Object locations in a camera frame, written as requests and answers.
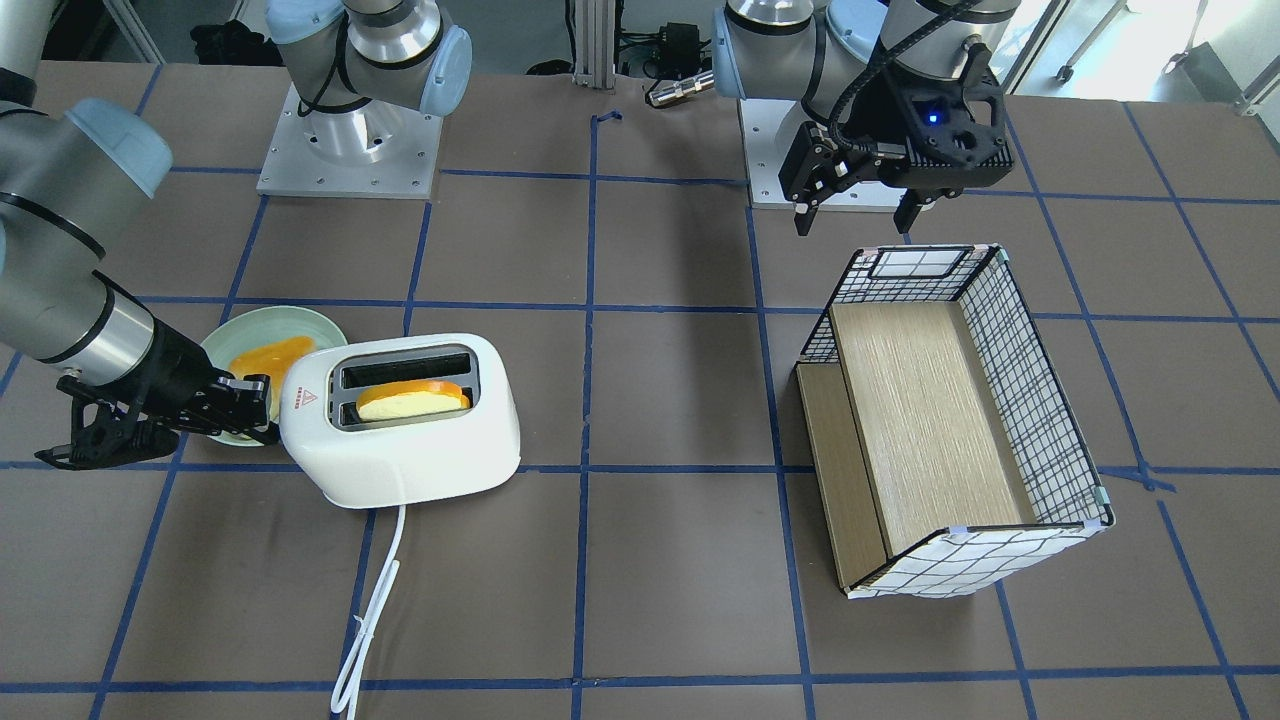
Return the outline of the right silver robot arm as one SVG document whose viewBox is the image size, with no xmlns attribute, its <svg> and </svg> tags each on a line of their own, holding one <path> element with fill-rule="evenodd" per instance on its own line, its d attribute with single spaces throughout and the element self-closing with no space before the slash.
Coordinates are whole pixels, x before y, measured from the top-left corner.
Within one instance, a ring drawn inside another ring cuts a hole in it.
<svg viewBox="0 0 1280 720">
<path fill-rule="evenodd" d="M 3 342 L 60 373 L 70 438 L 37 452 L 63 470 L 165 457 L 182 432 L 280 438 L 270 380 L 212 365 L 99 270 L 172 168 L 172 150 L 133 111 L 99 97 L 63 117 L 35 109 L 50 1 L 3 4 Z"/>
</svg>

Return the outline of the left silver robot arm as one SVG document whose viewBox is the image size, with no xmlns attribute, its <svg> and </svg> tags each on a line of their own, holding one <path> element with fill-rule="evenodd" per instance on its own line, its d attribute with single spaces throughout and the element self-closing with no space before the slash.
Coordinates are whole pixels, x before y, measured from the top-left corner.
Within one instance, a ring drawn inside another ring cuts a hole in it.
<svg viewBox="0 0 1280 720">
<path fill-rule="evenodd" d="M 1002 181 L 1015 159 L 991 58 L 1015 1 L 727 1 L 716 90 L 797 104 L 781 193 L 800 236 L 855 184 L 900 190 L 900 232 L 924 208 Z"/>
</svg>

